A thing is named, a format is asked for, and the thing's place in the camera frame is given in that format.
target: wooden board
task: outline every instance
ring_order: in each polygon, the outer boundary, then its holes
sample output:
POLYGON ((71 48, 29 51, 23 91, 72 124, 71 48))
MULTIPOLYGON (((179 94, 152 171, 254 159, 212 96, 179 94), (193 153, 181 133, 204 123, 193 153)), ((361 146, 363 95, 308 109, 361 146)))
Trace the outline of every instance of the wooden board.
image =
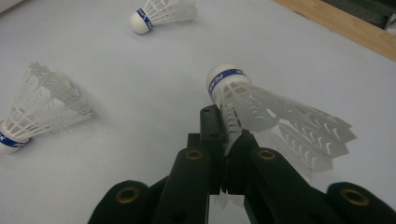
POLYGON ((395 35, 320 0, 275 2, 396 62, 395 35))

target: white shuttlecock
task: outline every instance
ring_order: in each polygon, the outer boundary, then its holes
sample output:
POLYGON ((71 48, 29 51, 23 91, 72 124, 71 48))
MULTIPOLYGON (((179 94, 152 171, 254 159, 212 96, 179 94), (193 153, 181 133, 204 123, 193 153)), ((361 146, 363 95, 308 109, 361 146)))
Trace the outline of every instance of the white shuttlecock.
POLYGON ((154 26, 175 21, 189 21, 196 17, 195 0, 148 0, 130 19, 132 30, 145 34, 154 26))
POLYGON ((32 63, 7 118, 0 121, 0 154, 18 150, 33 136, 91 117, 91 107, 69 81, 32 63))
POLYGON ((229 144, 242 129, 250 130, 261 147, 279 151, 307 181, 313 172, 331 170, 332 158, 347 154, 346 142, 356 138, 345 121, 252 85, 234 64, 213 68, 206 87, 221 110, 229 144))

